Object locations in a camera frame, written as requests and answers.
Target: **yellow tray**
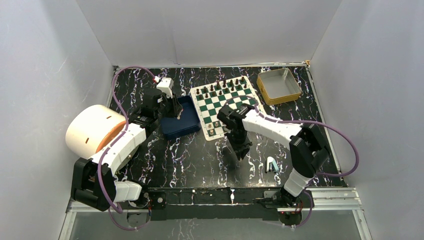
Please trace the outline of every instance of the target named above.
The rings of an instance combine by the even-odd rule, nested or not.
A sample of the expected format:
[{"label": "yellow tray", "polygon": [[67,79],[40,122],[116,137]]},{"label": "yellow tray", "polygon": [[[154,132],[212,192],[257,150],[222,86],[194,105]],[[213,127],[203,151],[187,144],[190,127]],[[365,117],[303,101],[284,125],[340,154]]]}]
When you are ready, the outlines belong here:
[{"label": "yellow tray", "polygon": [[288,68],[261,72],[256,83],[268,105],[296,101],[302,94],[301,87]]}]

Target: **red wire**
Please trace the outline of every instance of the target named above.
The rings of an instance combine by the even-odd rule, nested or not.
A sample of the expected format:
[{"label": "red wire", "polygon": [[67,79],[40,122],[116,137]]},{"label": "red wire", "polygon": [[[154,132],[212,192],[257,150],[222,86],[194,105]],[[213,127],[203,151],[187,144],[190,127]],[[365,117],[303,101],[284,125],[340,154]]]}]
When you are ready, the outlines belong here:
[{"label": "red wire", "polygon": [[300,201],[299,213],[302,211],[302,209],[304,209],[304,202],[303,201]]}]

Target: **metal frame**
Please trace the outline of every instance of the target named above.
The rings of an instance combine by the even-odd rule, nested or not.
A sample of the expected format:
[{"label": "metal frame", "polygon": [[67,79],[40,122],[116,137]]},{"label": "metal frame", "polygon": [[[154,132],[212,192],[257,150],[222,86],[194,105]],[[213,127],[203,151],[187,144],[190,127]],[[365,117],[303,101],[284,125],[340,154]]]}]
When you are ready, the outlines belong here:
[{"label": "metal frame", "polygon": [[60,231],[59,240],[68,240],[71,237],[72,228],[74,227],[76,212],[66,212],[65,220],[63,221],[62,230]]},{"label": "metal frame", "polygon": [[[371,233],[362,210],[362,202],[355,187],[310,187],[312,198],[315,203],[313,211],[352,211],[356,227],[362,240],[371,240]],[[293,211],[292,208],[277,208],[277,211]],[[59,240],[68,240],[74,226],[77,213],[92,212],[103,213],[83,203],[71,200],[66,211],[65,221]],[[144,213],[146,209],[130,209],[128,213]]]}]

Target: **white cylindrical container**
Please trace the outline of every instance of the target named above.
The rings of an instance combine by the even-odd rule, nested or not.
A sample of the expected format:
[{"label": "white cylindrical container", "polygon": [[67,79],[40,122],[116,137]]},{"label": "white cylindrical container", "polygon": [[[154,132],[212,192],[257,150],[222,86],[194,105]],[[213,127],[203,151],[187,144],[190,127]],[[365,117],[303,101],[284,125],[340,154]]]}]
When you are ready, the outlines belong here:
[{"label": "white cylindrical container", "polygon": [[114,139],[124,126],[124,116],[103,105],[93,105],[70,123],[66,145],[79,157],[88,159]]}]

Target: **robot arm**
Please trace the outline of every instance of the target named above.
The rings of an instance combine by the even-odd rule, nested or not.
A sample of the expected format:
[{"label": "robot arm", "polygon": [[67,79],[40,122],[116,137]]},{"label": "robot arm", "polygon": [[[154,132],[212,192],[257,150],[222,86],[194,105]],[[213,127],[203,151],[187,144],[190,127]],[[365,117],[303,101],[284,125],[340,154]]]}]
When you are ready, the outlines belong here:
[{"label": "robot arm", "polygon": [[173,80],[163,78],[143,96],[143,104],[129,117],[128,129],[122,130],[106,146],[90,158],[81,157],[74,164],[71,198],[100,211],[107,210],[107,202],[97,178],[97,167],[104,155],[101,175],[106,192],[114,203],[135,201],[140,197],[142,187],[132,181],[115,182],[114,174],[125,166],[143,143],[159,127],[162,117],[178,118],[182,106],[178,103],[171,88]]},{"label": "robot arm", "polygon": [[219,110],[217,117],[229,129],[226,136],[239,160],[246,156],[252,146],[247,137],[248,131],[289,147],[293,170],[280,190],[281,199],[289,206],[296,202],[296,198],[331,154],[325,137],[314,124],[272,122],[264,119],[248,104],[234,110],[226,105]]}]

